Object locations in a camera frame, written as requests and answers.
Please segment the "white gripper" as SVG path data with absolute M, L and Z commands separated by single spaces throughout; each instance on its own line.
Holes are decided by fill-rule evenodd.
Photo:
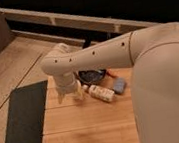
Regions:
M 80 89 L 81 83 L 77 80 L 74 73 L 66 73 L 54 76 L 56 91 L 58 91 L 58 104 L 61 104 L 64 96 L 68 93 L 74 93 L 75 99 L 82 101 L 84 99 L 83 90 Z

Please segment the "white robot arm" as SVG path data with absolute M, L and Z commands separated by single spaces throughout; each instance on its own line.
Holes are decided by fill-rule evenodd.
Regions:
M 131 68 L 140 143 L 179 143 L 179 22 L 130 31 L 77 52 L 59 43 L 41 65 L 59 96 L 76 90 L 76 71 Z

